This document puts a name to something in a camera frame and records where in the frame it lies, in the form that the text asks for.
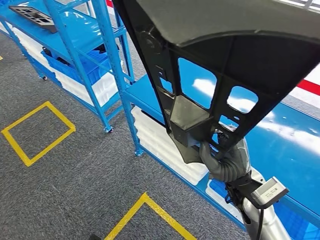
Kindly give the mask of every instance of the white packing material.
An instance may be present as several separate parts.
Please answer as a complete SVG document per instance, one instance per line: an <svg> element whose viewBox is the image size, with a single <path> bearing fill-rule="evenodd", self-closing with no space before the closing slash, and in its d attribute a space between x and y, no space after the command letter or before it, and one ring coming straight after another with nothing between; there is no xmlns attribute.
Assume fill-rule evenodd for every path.
<svg viewBox="0 0 320 240"><path fill-rule="evenodd" d="M7 31L7 29L1 21L0 21L0 30L6 34L9 34L8 31Z"/></svg>
<svg viewBox="0 0 320 240"><path fill-rule="evenodd" d="M69 77L66 74L63 74L60 71L51 67L48 61L42 54L42 45L24 34L23 32L17 29L15 27L12 28L12 31L17 36L20 42L26 48L26 50L32 58L37 60L45 68L48 69L51 72L55 74L56 78L60 81L63 88L74 94L82 100L84 100L91 106L94 103L90 98L87 89L71 77ZM117 85L115 84L115 77L109 72L107 72L102 76L100 79L92 85L92 89L99 102L100 106L102 107L106 102L108 102L111 97L118 92Z"/></svg>
<svg viewBox="0 0 320 240"><path fill-rule="evenodd" d="M195 186L208 172L208 168L202 163L185 163L165 127L143 113L140 108L135 106L131 113L137 130L137 136L142 146L183 178Z"/></svg>

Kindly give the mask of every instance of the blue shelf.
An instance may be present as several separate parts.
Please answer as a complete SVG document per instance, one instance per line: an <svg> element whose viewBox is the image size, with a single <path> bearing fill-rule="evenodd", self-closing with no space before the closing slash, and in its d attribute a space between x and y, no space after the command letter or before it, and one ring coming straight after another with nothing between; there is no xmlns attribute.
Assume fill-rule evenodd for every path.
<svg viewBox="0 0 320 240"><path fill-rule="evenodd" d="M57 1L55 4L58 9L65 6ZM33 7L50 16L43 0L16 0L10 2L10 5ZM95 18L75 9L69 9L63 12L60 14L60 17L66 25L66 32L72 43L76 49L88 53L103 43L101 32ZM0 18L12 24L14 27L41 43L59 57L69 63L72 62L58 32L51 33L48 30L38 27L9 9L8 4L0 6Z"/></svg>
<svg viewBox="0 0 320 240"><path fill-rule="evenodd" d="M202 72L180 65L187 73L185 93L198 98L192 87ZM164 123L162 114L147 76L123 92L125 97L149 115ZM211 97L202 95L204 100ZM246 136L253 167L268 179L276 176L290 189L282 202L310 223L320 227L320 206L316 183L320 180L320 121L280 103Z"/></svg>

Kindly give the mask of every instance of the yellow floor marking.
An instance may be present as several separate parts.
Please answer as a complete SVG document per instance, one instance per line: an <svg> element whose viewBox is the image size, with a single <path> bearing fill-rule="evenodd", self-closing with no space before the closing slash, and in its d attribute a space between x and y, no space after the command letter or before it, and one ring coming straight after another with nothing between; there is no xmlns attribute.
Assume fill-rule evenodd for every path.
<svg viewBox="0 0 320 240"><path fill-rule="evenodd" d="M104 240L112 240L116 235L118 235L122 229L125 227L130 219L131 219L137 211L138 211L144 203L149 205L150 208L153 209L160 217L165 220L170 226L175 229L177 232L183 236L186 240L196 240L195 237L192 236L189 231L186 230L184 227L179 224L177 221L174 220L173 217L168 214L166 211L163 210L159 205L156 204L155 201L151 199L147 195L146 192L141 195L134 206L132 206L129 211L128 211L122 220L120 220L117 225L115 225L108 236Z"/></svg>
<svg viewBox="0 0 320 240"><path fill-rule="evenodd" d="M21 149L20 146L19 146L19 144L14 140L14 137L12 137L11 134L10 134L9 130L41 110L43 109L45 107L48 107L50 110L51 110L51 112L53 112L54 114L55 114L56 116L57 116L58 118L60 118L61 121L63 121L64 124L66 124L66 126L68 126L69 129L65 133L63 133L63 135L58 137L57 139L54 140L54 142L52 142L51 144L47 146L46 148L43 149L42 151L38 153L37 155L32 157L32 159L29 159L23 149ZM38 160L39 158L42 157L43 155L49 152L50 150L54 148L55 146L57 146L57 144L59 144L60 142L63 141L63 139L66 138L67 136L70 135L71 133L73 133L75 131L75 126L72 123L71 121L69 121L69 119L67 119L66 117L65 117L63 114L62 114L60 111L57 110L56 107L54 107L54 105L52 105L51 102L49 101L46 101L32 111L30 111L29 113L27 113L8 127L5 127L5 129L3 129L2 131L1 131L11 145L11 147L24 163L26 164L26 166L29 167L32 164L34 164L35 161Z"/></svg>

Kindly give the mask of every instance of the blue metal shelving rack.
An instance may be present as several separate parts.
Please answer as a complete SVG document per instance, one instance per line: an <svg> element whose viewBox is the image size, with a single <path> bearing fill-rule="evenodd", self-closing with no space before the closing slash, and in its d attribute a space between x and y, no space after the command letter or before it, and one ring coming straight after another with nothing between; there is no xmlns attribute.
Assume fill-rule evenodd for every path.
<svg viewBox="0 0 320 240"><path fill-rule="evenodd" d="M97 19L98 19L100 27L106 35L110 34L112 31L112 29L109 27L110 19L107 14L106 6L102 4L100 0L92 1L95 3L94 10L96 11ZM117 71L120 71L121 67L118 64L119 57L117 53L115 44L114 42L109 42L109 40L106 37L103 37L103 41L105 45L109 46L108 49L108 55L110 56L111 63L113 64L112 69L114 69L115 73L117 73ZM206 96L203 92L201 93L192 86L194 83L193 81L195 79L210 81L210 78L208 78L204 71L199 70L198 67L198 66L195 64L179 64L181 78L190 80L187 89L185 89L185 94L192 99L198 99L201 102L201 104L204 104L203 102L206 102L208 100L210 102L211 97ZM136 128L134 126L134 121L131 113L131 104L134 104L158 123L164 124L164 117L162 114L159 103L146 75L131 86L125 85L124 78L120 74L115 75L117 76L115 81L118 85L119 94L125 108L125 113L128 119L128 126L134 143L136 155L139 156L143 152L147 153L148 155L170 170L177 177L181 179L183 182L196 191L211 205L219 209L226 216L228 216L239 227L244 230L245 229L242 223L239 222L233 215L226 211L223 207L221 207L220 204L215 202L206 193L206 189L209 183L208 174L200 180L197 185L192 185L188 180L184 179L177 172L158 158L155 154L152 154L141 145L137 136ZM263 121L265 121L267 123L272 123L272 126L275 128L288 128L294 132L307 132L308 129L315 129L316 131L318 130L318 132L320 132L320 121L282 103L276 106L272 111L272 114L273 117L272 120L266 118L261 122L264 123ZM318 208L318 206L317 207L315 202L310 201L310 199L318 199L318 193L311 190L312 186L309 180L309 178L318 178L318 171L316 171L316 169L319 169L320 162L317 161L317 159L318 159L320 155L318 153L318 151L316 151L316 149L313 150L317 153L315 153L315 151L309 151L306 149L306 146L303 145L303 143L299 141L294 142L295 148L292 149L291 147L293 144L292 139L285 135L279 135L278 131L281 131L281 129L270 130L257 126L246 136L252 165L261 172L266 178L275 175L277 178L281 179L282 182L285 183L287 187L292 190L288 195L282 199L280 203L277 203L275 208L278 216L284 221L284 224L288 232L291 234L293 239L320 239L318 238L318 232L320 231L320 208ZM316 134L312 135L312 137L320 140L320 136L317 136ZM291 155L295 156L296 159L294 162L292 161ZM289 167L284 171L283 166ZM298 173L301 176L301 182L300 182L300 185L297 185L291 179L294 177L293 175ZM214 184L217 184L217 186L219 187L218 182L212 182L211 186ZM224 188L222 188L220 191L222 197L225 197L225 195L223 195L225 193L224 191Z"/></svg>
<svg viewBox="0 0 320 240"><path fill-rule="evenodd" d="M119 93L118 92L113 95L103 106L100 106L94 94L91 81L88 79L83 64L82 63L81 57L85 57L89 61L92 61L102 69L112 74L115 78L117 77L116 75L118 75L121 78L125 77L128 80L128 82L132 84L134 83L134 78L132 64L129 57L129 48L126 35L127 31L116 11L115 11L115 15L117 26L112 27L110 21L108 23L103 23L104 25L108 24L108 27L110 29L110 31L106 32L99 28L102 25L101 23L98 23L100 20L99 18L95 19L74 9L75 7L87 3L88 1L88 0L73 0L67 4L62 4L54 0L34 0L28 2L23 0L2 0L0 3L0 21L9 33L9 36L17 44L22 53L25 55L41 78L48 77L60 87L62 86L61 83L56 79L54 73L28 54L28 52L22 44L20 44L19 39L15 36L6 22L43 45L57 56L61 57L69 63L73 63L79 77L83 81L83 85L85 86L94 106L72 93L69 93L78 102L97 115L103 124L103 130L105 132L112 132L113 128L109 124L109 121L121 111L122 106L116 108L108 116L106 116L105 112L120 99ZM34 25L8 8L8 5L9 4L18 5L21 3L24 3L24 6L27 5L29 7L34 7L43 13L48 14L53 19L58 33L51 34L48 31ZM112 62L112 60L114 61L114 59L109 55L111 54L109 50L107 51L107 53L112 67L112 71L88 54L89 51L103 44L103 38L105 40L104 42L106 43L106 49L109 48L108 47L109 43L114 43L115 45L115 38L119 39L123 55L125 56L128 74L122 71L119 58L118 59L118 62L117 66L112 64Z"/></svg>

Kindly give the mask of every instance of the blue plastic bin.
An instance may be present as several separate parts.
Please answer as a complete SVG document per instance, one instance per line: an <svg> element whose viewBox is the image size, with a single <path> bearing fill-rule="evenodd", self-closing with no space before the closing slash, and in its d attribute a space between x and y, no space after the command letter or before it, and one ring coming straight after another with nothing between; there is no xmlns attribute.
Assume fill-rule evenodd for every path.
<svg viewBox="0 0 320 240"><path fill-rule="evenodd" d="M83 81L80 78L80 76L78 74L77 70L75 70L75 67L72 64L66 65L64 63L62 63L59 60L57 60L54 57L54 55L49 56L45 54L44 51L41 52L42 55L44 55L49 65L54 69L57 69L59 72L61 72L63 74L65 74L68 77L70 77L72 79L74 79L78 83L83 84ZM109 61L108 55L105 53L99 53L98 50L92 50L88 53L88 56L96 60L98 63L101 63L106 68L110 70L111 66ZM89 78L91 85L95 84L97 81L100 79L102 76L105 75L108 71L106 69L103 69L102 67L97 66L97 64L85 57L85 56L80 56L80 60L82 63L83 67L85 68L85 73Z"/></svg>
<svg viewBox="0 0 320 240"><path fill-rule="evenodd" d="M209 187L221 197L226 197L227 191L225 184L213 179ZM273 205L274 210L282 222L285 228L293 240L320 240L320 229L314 226L291 209L277 202Z"/></svg>

